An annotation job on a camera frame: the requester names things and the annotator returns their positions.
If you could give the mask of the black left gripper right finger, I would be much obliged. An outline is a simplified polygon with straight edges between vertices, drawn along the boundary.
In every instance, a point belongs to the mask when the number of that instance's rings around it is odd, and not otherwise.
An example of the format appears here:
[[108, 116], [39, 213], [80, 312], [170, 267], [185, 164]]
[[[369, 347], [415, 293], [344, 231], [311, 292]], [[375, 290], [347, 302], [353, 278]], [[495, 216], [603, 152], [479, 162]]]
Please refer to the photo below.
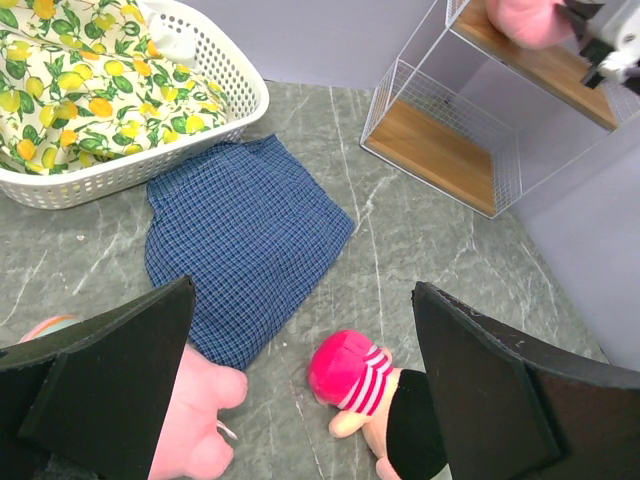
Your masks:
[[455, 479], [636, 479], [639, 374], [486, 316], [431, 283], [417, 337]]

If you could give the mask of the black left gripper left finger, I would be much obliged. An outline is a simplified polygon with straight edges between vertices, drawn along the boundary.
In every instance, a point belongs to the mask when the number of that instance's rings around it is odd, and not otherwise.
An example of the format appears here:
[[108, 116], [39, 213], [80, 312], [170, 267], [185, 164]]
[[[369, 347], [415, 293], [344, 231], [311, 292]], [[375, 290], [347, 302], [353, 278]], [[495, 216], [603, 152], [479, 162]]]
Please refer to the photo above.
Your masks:
[[1, 350], [1, 476], [51, 455], [104, 479], [145, 479], [195, 306], [190, 277]]

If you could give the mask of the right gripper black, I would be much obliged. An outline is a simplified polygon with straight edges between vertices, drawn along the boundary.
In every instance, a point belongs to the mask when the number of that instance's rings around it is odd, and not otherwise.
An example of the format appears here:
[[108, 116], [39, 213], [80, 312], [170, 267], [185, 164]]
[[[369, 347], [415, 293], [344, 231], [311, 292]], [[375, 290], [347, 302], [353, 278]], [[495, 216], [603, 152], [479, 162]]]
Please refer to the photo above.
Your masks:
[[565, 18], [581, 54], [591, 64], [582, 84], [594, 89], [605, 80], [628, 90], [639, 89], [639, 1], [562, 1], [557, 13]]

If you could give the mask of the pink pig plush striped shirt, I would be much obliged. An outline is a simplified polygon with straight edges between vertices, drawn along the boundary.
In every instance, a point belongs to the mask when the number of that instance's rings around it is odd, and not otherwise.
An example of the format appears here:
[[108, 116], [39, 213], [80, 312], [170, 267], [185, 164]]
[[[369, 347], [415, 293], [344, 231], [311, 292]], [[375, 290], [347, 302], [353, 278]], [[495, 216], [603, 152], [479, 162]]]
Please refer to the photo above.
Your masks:
[[556, 11], [555, 0], [486, 0], [491, 24], [522, 48], [543, 49], [573, 35], [569, 21]]

